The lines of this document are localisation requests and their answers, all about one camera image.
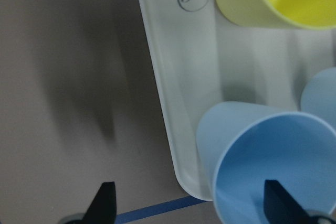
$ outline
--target blue stripe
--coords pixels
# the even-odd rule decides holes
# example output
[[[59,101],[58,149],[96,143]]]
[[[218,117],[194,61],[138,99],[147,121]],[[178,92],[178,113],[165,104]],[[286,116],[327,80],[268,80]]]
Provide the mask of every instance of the blue stripe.
[[[131,212],[126,212],[124,214],[117,215],[115,219],[115,224],[124,224],[135,220],[140,220],[154,215],[163,214],[165,212],[174,211],[184,207],[189,207],[203,203],[205,201],[196,199],[192,196],[187,196],[184,198],[168,201],[158,205],[141,208]]]

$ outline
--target white plastic tray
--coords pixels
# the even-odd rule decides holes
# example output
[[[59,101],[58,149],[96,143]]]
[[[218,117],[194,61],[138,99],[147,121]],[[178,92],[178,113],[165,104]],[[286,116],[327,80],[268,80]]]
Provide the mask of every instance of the white plastic tray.
[[[214,0],[139,0],[176,178],[211,200],[195,130],[212,105],[237,100],[297,110],[309,78],[334,65],[333,31],[244,28]]]

